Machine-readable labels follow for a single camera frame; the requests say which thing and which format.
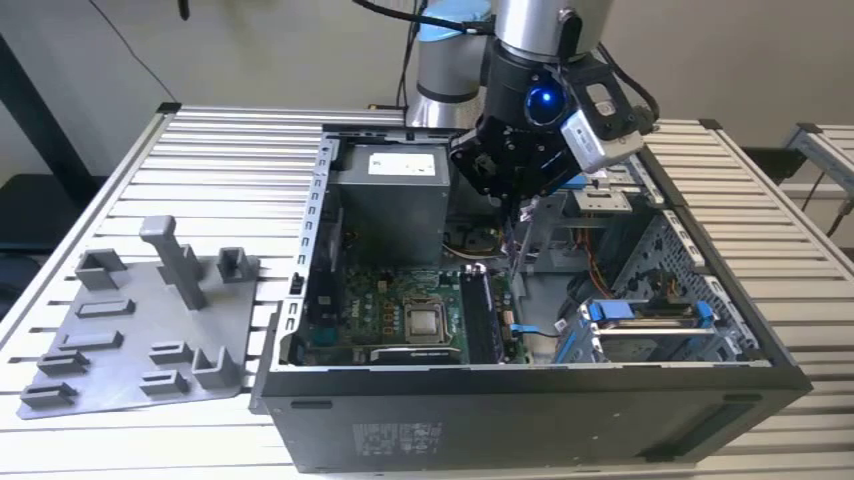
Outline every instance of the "aluminum extrusion table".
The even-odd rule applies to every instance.
[[[398,125],[397,112],[185,106],[157,115],[57,253],[0,322],[0,474],[29,479],[300,476],[270,419],[250,414],[265,329],[298,250],[321,125]],[[386,474],[384,478],[854,478],[854,266],[723,130],[665,121],[648,137],[743,285],[816,391],[695,466]],[[87,248],[151,260],[143,217],[179,219],[199,255],[239,245],[262,257],[245,392],[230,400],[23,421],[18,394],[79,287]],[[330,478],[376,478],[372,474]]]
[[[807,155],[854,197],[854,126],[800,123],[785,148]]]

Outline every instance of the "gray plastic base plate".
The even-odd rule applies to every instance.
[[[258,258],[249,258],[258,271]],[[165,283],[158,262],[111,272],[118,290],[81,288],[22,395],[22,418],[241,392],[258,280],[223,283],[217,258],[201,257],[199,263],[207,306],[198,311],[187,309],[175,286]],[[97,314],[81,318],[82,311]]]

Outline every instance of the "robotic arm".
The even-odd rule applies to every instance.
[[[452,141],[452,159],[478,192],[501,200],[506,216],[581,171],[641,150],[657,114],[632,106],[618,76],[657,106],[600,44],[613,0],[500,0],[493,41],[484,40],[493,33],[488,0],[440,0],[430,7],[422,0],[424,15],[353,1],[425,26],[410,125],[458,126],[454,112],[488,86],[476,128]],[[593,54],[598,48],[605,61]]]
[[[517,203],[641,150],[640,116],[600,61],[612,0],[501,0],[488,96],[452,145],[476,189]]]

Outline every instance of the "wall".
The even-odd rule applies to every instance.
[[[406,24],[349,0],[99,0],[185,103],[394,101]],[[406,8],[408,0],[381,3]],[[851,0],[617,0],[606,43],[668,118],[776,146],[797,121],[854,124]],[[0,0],[3,31],[91,169],[109,173],[167,99],[86,0]],[[43,170],[0,111],[0,181]]]
[[[0,104],[0,185],[19,173],[47,173],[39,152]]]

